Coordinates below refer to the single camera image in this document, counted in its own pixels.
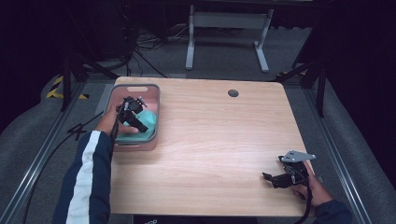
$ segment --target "table surface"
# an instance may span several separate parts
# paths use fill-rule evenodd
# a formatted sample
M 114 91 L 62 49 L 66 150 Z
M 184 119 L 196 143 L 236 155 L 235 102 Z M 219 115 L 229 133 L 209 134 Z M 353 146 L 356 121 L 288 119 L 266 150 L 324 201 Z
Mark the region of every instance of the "table surface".
M 306 152 L 278 83 L 120 77 L 157 84 L 158 145 L 115 152 L 111 210 L 117 214 L 299 217 L 305 202 L 274 189 L 262 172 L 285 174 L 277 157 Z M 239 96 L 231 97 L 229 90 Z

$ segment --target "metal rail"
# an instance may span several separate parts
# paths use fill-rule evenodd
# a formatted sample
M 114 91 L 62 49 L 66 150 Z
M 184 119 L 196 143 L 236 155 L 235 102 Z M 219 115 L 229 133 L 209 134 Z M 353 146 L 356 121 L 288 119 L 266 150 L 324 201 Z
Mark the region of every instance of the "metal rail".
M 0 224 L 13 223 L 16 215 L 20 212 L 21 207 L 23 206 L 26 198 L 29 196 L 29 193 L 32 190 L 33 184 L 37 180 L 38 174 L 42 172 L 42 169 L 44 168 L 45 160 L 48 158 L 51 151 L 53 150 L 53 146 L 59 135 L 59 131 L 67 118 L 67 115 L 70 113 L 74 103 L 77 101 L 79 95 L 82 93 L 84 86 L 85 83 L 76 83 L 76 86 L 73 90 L 70 106 L 67 107 L 64 112 L 60 112 L 58 117 L 55 119 L 55 122 L 53 123 L 46 140 L 39 149 L 34 161 L 27 170 L 20 185 L 18 186 L 13 197 L 8 203 L 6 210 L 0 217 Z
M 358 220 L 359 223 L 362 224 L 372 223 L 366 211 L 366 208 L 364 207 L 363 202 L 361 201 L 361 196 L 359 195 L 355 187 L 355 184 L 352 178 L 350 177 L 347 167 L 343 161 L 343 158 L 340 155 L 338 147 L 334 143 L 332 134 L 330 133 L 325 120 L 321 118 L 318 114 L 318 111 L 316 109 L 316 100 L 314 93 L 309 89 L 303 90 L 303 92 L 306 97 L 306 100 L 310 105 L 312 113 L 315 115 L 315 119 L 323 133 L 324 139 L 328 147 L 327 151 L 332 161 L 332 165 L 334 166 L 335 171 L 337 172 L 338 177 L 340 178 L 341 184 L 344 188 L 344 191 L 346 192 L 346 196 L 349 199 L 349 202 L 352 206 L 353 213 L 355 214 L 356 219 Z

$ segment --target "plastic bin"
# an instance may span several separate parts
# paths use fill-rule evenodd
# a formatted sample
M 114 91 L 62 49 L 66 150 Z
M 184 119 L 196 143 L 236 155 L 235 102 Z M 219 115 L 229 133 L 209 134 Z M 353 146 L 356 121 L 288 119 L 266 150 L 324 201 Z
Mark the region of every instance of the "plastic bin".
M 158 121 L 160 117 L 160 88 L 155 84 L 120 84 L 114 86 L 108 97 L 106 111 L 111 105 L 120 105 L 123 102 L 123 98 L 127 96 L 132 96 L 135 99 L 140 96 L 143 98 L 147 105 L 147 107 L 143 107 L 143 109 L 150 110 L 157 117 L 155 129 L 147 140 L 136 140 L 133 138 L 130 140 L 116 139 L 114 151 L 129 152 L 152 150 L 157 146 Z

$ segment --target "cable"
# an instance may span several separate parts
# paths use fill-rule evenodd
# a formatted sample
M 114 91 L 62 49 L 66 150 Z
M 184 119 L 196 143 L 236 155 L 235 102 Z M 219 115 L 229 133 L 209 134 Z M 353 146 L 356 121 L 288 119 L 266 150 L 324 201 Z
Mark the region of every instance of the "cable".
M 136 45 L 141 50 L 153 50 L 153 49 L 160 49 L 167 44 L 173 44 L 173 43 L 179 41 L 180 39 L 189 40 L 187 38 L 182 37 L 188 31 L 188 28 L 189 28 L 189 26 L 186 26 L 183 29 L 181 29 L 180 31 L 178 31 L 175 35 L 166 37 L 166 41 L 162 41 L 160 38 L 155 37 L 155 35 L 145 32 L 145 33 L 142 33 L 139 35 L 139 36 L 144 35 L 145 38 L 143 38 L 140 41 L 137 41 Z M 145 43 L 149 43 L 149 42 L 152 42 L 150 47 L 140 45 L 140 44 L 145 44 Z
M 160 74 L 163 77 L 169 77 L 167 75 L 165 75 L 164 73 L 160 72 L 157 68 L 155 68 L 149 61 L 147 61 L 145 59 L 145 57 L 143 57 L 142 53 L 140 53 L 139 51 L 137 51 L 136 49 L 134 49 L 134 52 L 137 53 L 137 55 L 139 55 L 146 63 L 148 63 L 148 65 L 150 65 L 158 74 Z
M 109 65 L 109 66 L 106 66 L 106 67 L 104 67 L 104 68 L 107 69 L 107 70 L 109 70 L 109 71 L 112 71 L 112 70 L 115 70 L 115 69 L 117 69 L 117 68 L 123 67 L 126 63 L 128 63 L 128 62 L 121 61 L 121 62 L 119 62 L 119 63 L 115 63 L 115 64 L 113 64 L 113 65 Z M 83 67 L 84 67 L 85 71 L 87 71 L 87 72 L 90 72 L 90 73 L 100 73 L 100 71 L 99 71 L 99 70 L 96 70 L 95 68 L 87 67 L 87 66 L 83 66 Z
M 143 75 L 143 69 L 140 67 L 140 62 L 136 59 L 136 57 L 134 57 L 134 56 L 132 56 L 132 57 L 136 60 L 136 62 L 137 62 L 137 67 L 138 67 L 139 70 L 140 70 L 139 76 L 142 77 L 142 75 Z
M 41 169 L 41 171 L 38 173 L 37 178 L 35 179 L 35 183 L 32 186 L 32 189 L 30 191 L 29 194 L 29 199 L 27 201 L 26 207 L 25 207 L 25 211 L 23 214 L 23 221 L 22 223 L 25 224 L 26 223 L 26 218 L 27 215 L 29 213 L 29 207 L 30 207 L 30 203 L 32 202 L 32 198 L 33 198 L 33 194 L 35 192 L 35 186 L 37 185 L 38 179 L 40 178 L 40 176 L 43 174 L 44 169 L 46 168 L 48 162 L 50 161 L 50 158 L 55 154 L 55 152 L 58 150 L 58 148 L 67 140 L 69 139 L 73 134 L 77 133 L 78 131 L 82 130 L 83 127 L 85 127 L 87 124 L 91 123 L 94 119 L 98 118 L 100 115 L 102 115 L 104 113 L 104 111 L 100 112 L 98 115 L 96 115 L 95 117 L 93 117 L 93 119 L 90 119 L 88 122 L 79 125 L 78 129 L 75 129 L 73 132 L 71 132 L 69 135 L 66 136 L 66 138 L 55 148 L 51 151 L 51 153 L 49 154 L 49 156 L 47 157 L 47 159 L 44 161 L 44 165 L 43 168 Z
M 296 221 L 294 224 L 302 224 L 309 215 L 309 212 L 311 211 L 311 202 L 312 202 L 312 189 L 309 187 L 309 180 L 306 179 L 306 189 L 308 191 L 308 198 L 306 199 L 306 208 L 305 208 L 305 212 L 304 215 L 298 220 Z
M 243 29 L 217 29 L 217 31 L 227 34 L 227 35 L 240 35 Z
M 129 68 L 129 62 L 127 62 L 126 65 L 126 76 L 130 77 L 131 76 L 131 69 Z

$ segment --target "striped sleeve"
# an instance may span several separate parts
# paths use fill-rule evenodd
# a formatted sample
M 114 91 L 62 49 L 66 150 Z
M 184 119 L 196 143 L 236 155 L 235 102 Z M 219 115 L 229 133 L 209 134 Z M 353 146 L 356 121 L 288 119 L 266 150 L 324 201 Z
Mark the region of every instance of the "striped sleeve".
M 52 223 L 107 223 L 110 215 L 111 141 L 98 131 L 85 134 L 64 176 Z

